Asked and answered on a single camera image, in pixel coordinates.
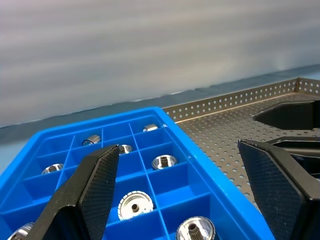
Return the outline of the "perforated stainless steel tray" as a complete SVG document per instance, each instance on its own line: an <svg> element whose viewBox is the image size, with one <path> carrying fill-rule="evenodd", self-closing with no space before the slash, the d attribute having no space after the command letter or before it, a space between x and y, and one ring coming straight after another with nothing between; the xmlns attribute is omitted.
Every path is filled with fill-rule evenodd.
<svg viewBox="0 0 320 240"><path fill-rule="evenodd" d="M253 115L283 102L320 99L320 80L267 77L220 84L209 95L183 100L165 112L208 156L220 187L233 190L227 199L254 223L264 219L256 204L237 148L239 139L265 142L279 137L320 137L320 129L284 130L253 119Z"/></svg>

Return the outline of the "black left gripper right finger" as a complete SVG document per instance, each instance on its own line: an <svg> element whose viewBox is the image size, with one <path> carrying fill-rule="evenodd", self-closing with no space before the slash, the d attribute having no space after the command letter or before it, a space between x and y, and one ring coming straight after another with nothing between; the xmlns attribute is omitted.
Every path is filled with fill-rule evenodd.
<svg viewBox="0 0 320 240"><path fill-rule="evenodd" d="M286 150L249 139L238 150L255 202L275 240L320 240L320 175Z"/></svg>

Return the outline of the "blue compartment tray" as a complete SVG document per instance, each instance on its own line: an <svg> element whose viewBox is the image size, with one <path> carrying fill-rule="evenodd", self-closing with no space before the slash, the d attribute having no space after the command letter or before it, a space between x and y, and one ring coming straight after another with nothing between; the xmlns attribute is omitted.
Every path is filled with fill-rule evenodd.
<svg viewBox="0 0 320 240"><path fill-rule="evenodd" d="M158 129L143 132L149 124ZM100 142L82 146L91 135L99 135ZM213 222L217 240L275 240L264 218L259 222L245 219L227 199L235 191L220 187L223 180L214 178L211 160L158 107L78 121L33 135L0 174L0 240L35 223L83 158L110 145L131 145L133 150L119 156L112 206L101 240L176 240L179 225L195 216ZM172 155L178 163L153 169L152 161L160 155ZM53 164L64 167L41 174ZM120 220L119 202L132 191L147 193L154 210Z"/></svg>

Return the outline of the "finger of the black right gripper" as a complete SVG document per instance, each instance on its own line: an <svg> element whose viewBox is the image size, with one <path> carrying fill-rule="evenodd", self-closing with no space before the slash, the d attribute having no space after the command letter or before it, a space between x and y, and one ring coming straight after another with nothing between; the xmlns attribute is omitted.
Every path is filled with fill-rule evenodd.
<svg viewBox="0 0 320 240"><path fill-rule="evenodd" d="M320 137L283 136L266 143L287 151L310 175L320 175Z"/></svg>
<svg viewBox="0 0 320 240"><path fill-rule="evenodd" d="M252 115L255 121L281 130L320 128L320 99L281 102Z"/></svg>

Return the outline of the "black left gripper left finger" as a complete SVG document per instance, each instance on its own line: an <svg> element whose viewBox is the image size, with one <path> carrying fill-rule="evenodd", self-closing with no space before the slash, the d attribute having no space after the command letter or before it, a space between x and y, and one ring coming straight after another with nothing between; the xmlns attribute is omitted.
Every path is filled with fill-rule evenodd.
<svg viewBox="0 0 320 240"><path fill-rule="evenodd" d="M86 155L53 194L26 240L102 240L115 192L118 145Z"/></svg>

